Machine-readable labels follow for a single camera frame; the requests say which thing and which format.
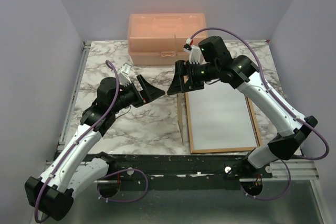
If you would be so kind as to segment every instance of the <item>orange plastic box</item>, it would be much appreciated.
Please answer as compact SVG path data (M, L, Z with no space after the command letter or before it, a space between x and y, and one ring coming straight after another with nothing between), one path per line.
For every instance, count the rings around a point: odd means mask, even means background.
M206 27L203 13L132 14L128 30L128 53L135 65L173 65L188 60L185 41ZM197 45L207 37L194 38Z

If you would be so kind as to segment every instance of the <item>glass surface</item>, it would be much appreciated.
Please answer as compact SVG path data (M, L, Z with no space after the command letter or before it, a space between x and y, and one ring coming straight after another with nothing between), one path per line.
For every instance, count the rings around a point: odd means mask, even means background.
M264 182L261 196L275 196L287 182ZM275 201L247 198L241 191L194 190L149 191L141 200L106 203L98 200L97 184L92 184L78 198L62 221L46 224L105 223L186 223L186 224L292 224L322 223L310 182L294 181L290 193ZM119 192L119 199L130 199L141 192Z

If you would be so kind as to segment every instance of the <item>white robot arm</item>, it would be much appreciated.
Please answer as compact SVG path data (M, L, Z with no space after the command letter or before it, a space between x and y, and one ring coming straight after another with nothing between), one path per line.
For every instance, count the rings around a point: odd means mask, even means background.
M242 173L255 171L278 159L290 159L311 132L311 127L317 125L317 120L298 112L268 82L265 84L259 68L247 56L232 58L222 38L211 36L202 40L198 46L190 45L190 42L187 40L184 46L185 51L190 52L190 60L175 63L174 79L167 94L200 90L204 88L205 82L212 80L230 84L249 97L278 130L275 139L248 154L239 167ZM201 54L206 64L200 65ZM290 108L291 113L280 103Z
M83 112L80 125L71 141L38 179L30 177L27 180L25 189L31 206L55 220L60 220L70 210L77 195L108 171L116 169L111 157L101 155L86 166L80 166L80 163L112 126L116 120L115 114L121 109L131 105L140 107L165 94L163 90L146 82L141 75L137 76L142 87L138 91L128 77L129 71L128 64L119 70L119 89L116 78L107 77L100 82L97 98Z

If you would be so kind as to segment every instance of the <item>whiteboard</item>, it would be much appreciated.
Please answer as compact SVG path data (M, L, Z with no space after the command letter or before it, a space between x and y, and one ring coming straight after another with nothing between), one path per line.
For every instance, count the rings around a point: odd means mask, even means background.
M189 92L186 99L192 153L248 151L258 146L246 98L230 85L205 85Z

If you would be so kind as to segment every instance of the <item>marble surface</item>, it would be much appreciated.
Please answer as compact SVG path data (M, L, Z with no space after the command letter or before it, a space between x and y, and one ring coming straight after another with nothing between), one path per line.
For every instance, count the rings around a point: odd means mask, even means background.
M233 57L243 54L254 60L242 43L228 41L226 45ZM261 61L267 81L282 94L268 44L261 41L250 42L250 45ZM105 66L105 61L110 60L117 68L125 62L132 64L127 51L127 41L95 41L92 43L66 144L75 133L83 110L88 108L95 99L101 79L113 76L111 70ZM133 66L130 78L139 90L139 83L136 79L138 74L142 74L154 86L167 91L174 76L174 66ZM103 139L89 153L104 151L109 154L190 154L185 103L183 109L183 142L177 124L176 96L165 95L140 108L132 107L129 113L116 120ZM255 105L254 110L262 143L267 144L275 137L277 130Z

